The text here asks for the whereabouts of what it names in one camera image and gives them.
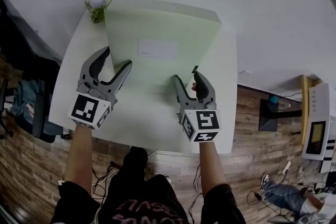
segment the white paper label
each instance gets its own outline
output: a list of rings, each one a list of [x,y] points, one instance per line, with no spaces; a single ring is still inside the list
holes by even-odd
[[[138,55],[155,59],[175,60],[178,42],[166,40],[140,39]]]

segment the black t-shirt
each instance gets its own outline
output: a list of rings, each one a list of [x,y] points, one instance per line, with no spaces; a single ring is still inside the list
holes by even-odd
[[[55,208],[51,223],[89,224],[93,222],[99,203],[82,187],[72,182],[65,182],[59,186],[59,193],[61,199]],[[103,223],[113,224],[188,223],[186,214],[177,199],[159,197],[153,200],[151,195],[142,195],[142,197],[137,195],[134,199],[128,199],[117,208],[110,208],[108,214],[104,213],[102,218]],[[228,184],[211,189],[204,198],[201,223],[216,222],[245,224]]]

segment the white flower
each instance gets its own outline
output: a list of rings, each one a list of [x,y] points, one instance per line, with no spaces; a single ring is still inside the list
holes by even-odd
[[[106,5],[106,0],[91,0],[90,1],[90,6],[92,8],[100,8],[104,7]]]

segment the white table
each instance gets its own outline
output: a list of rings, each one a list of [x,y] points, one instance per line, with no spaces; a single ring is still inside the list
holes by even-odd
[[[74,122],[67,117],[68,104],[74,98],[82,64],[95,51],[108,46],[104,23],[93,24],[86,12],[67,49],[52,97],[49,121],[74,130]],[[202,60],[200,71],[216,90],[216,103],[221,111],[222,131],[215,143],[218,153],[231,152],[237,100],[237,55],[235,36],[221,30]],[[114,76],[111,57],[107,58],[100,80]],[[189,95],[195,93],[188,87]],[[118,103],[93,136],[126,145],[163,151],[198,153],[197,143],[190,143],[179,125],[176,113],[179,104],[162,103],[158,98],[129,95],[121,90]]]

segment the black chair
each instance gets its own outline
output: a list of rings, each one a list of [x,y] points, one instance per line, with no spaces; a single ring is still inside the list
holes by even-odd
[[[45,84],[44,92],[36,96],[33,124],[27,122],[23,114],[16,116],[15,122],[34,137],[52,143],[55,140],[55,136],[44,133],[43,129],[45,117],[49,115],[50,110],[48,98],[49,94],[52,95],[54,92],[59,64],[53,60],[39,57],[31,50],[25,36],[9,17],[7,8],[2,0],[0,0],[0,10],[0,47],[2,53],[15,69],[24,71],[23,80],[40,79]],[[0,89],[0,112],[4,109],[5,97],[13,95],[14,92],[13,89],[8,89],[7,86],[8,80],[4,80]],[[0,125],[6,133],[13,135],[1,119]]]

